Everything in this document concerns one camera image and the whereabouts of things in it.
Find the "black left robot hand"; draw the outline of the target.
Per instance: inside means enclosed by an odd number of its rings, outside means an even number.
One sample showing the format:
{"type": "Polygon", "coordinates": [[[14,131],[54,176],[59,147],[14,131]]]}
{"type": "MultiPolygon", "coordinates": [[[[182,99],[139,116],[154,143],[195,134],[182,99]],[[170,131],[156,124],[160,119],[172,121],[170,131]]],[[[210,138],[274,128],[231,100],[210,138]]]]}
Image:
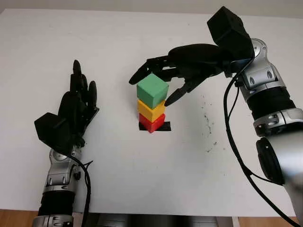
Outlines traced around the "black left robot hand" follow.
{"type": "Polygon", "coordinates": [[[58,115],[69,122],[74,145],[84,147],[83,135],[98,111],[96,83],[87,82],[79,61],[74,60],[70,90],[63,95],[58,111],[58,115]]]}

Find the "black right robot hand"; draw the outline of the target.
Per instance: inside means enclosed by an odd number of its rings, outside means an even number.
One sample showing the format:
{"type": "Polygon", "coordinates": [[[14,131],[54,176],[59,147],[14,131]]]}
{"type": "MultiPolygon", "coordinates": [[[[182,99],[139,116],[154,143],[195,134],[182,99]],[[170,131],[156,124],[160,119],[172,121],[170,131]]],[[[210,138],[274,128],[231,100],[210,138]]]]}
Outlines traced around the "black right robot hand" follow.
{"type": "Polygon", "coordinates": [[[153,73],[165,82],[183,78],[184,85],[165,101],[169,106],[191,92],[209,77],[222,73],[231,63],[232,54],[212,44],[190,44],[171,49],[165,56],[147,59],[130,78],[131,85],[153,73]]]}

